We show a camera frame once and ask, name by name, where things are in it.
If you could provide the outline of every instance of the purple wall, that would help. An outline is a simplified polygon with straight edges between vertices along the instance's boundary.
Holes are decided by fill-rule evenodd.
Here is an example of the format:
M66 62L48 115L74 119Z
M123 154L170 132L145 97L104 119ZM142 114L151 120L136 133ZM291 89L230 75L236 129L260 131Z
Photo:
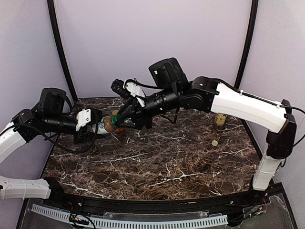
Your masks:
M46 0L0 1L0 129L24 108L32 108L44 87L68 91L58 58ZM0 165L0 175L39 178L51 144L42 137ZM0 201L0 228L16 228L23 201Z
M148 67L176 57L189 80L234 84L250 0L65 0L58 21L79 97L115 96L116 78L154 84Z
M292 106L305 109L305 2L263 0L242 86L245 91L271 100L287 99ZM304 115L293 111L298 124L296 139L305 133ZM267 130L250 127L262 150ZM282 182L299 228L305 228L305 141L288 158L275 176Z

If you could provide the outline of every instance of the black camera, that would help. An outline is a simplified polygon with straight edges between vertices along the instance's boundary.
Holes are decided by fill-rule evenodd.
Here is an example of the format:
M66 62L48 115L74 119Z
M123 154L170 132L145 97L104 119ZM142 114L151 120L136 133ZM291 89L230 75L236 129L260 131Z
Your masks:
M148 69L160 89L172 89L175 83L178 91L184 91L189 85L186 75L174 57L154 63Z

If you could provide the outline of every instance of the small bottle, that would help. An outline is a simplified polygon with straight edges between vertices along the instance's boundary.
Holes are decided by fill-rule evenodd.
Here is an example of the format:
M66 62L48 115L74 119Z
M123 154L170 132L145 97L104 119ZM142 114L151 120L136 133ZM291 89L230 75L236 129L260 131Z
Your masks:
M115 131L115 129L113 128L113 126L111 125L111 118L110 117L104 117L103 118L103 123L104 123L104 128L108 133L111 133L113 131Z
M112 115L113 116L116 116L117 114L118 114L118 110L114 110L113 112L112 112ZM123 132L124 130L125 130L125 128L118 128L118 129L115 129L117 132Z
M214 124L216 126L223 126L227 116L228 115L226 115L226 114L217 114L215 117L215 120L214 120Z

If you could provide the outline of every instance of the marble table surface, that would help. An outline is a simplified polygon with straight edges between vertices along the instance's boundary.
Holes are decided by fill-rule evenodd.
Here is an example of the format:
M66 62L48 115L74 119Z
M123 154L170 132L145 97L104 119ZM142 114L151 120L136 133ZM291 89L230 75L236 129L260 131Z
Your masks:
M111 115L122 105L121 98L80 99L74 111L93 107ZM81 155L54 147L43 177L56 177L66 193L98 198L173 200L246 191L258 154L239 119L229 116L219 129L214 117L181 110L175 125L157 116L152 129L109 134ZM57 142L73 150L87 147L73 145L71 135Z

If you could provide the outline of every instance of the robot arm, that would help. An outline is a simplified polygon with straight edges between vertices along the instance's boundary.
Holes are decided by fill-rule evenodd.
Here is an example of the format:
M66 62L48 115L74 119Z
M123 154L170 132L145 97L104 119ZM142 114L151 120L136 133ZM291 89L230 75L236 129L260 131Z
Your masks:
M89 140L93 133L88 132L87 127L94 125L91 109L83 109L73 117L70 113L62 112L65 101L71 104L65 91L45 88L42 90L40 102L33 109L24 109L14 116L4 131L0 133L0 163L15 150L39 135L26 125L31 125L42 133L73 134L74 143ZM97 119L101 120L102 112L95 111L95 113L98 114ZM59 190L63 192L54 178L25 180L0 176L0 200L8 198L46 199Z
M113 82L112 90L127 102L111 118L112 127L151 128L152 117L179 107L223 113L257 123L268 129L268 148L252 186L254 190L266 190L279 165L293 149L296 123L289 102L283 100L280 103L244 93L219 79L200 76L188 82L175 58L155 63L149 71L157 88L162 91L148 97L143 96L139 89L139 85L143 84L133 80Z

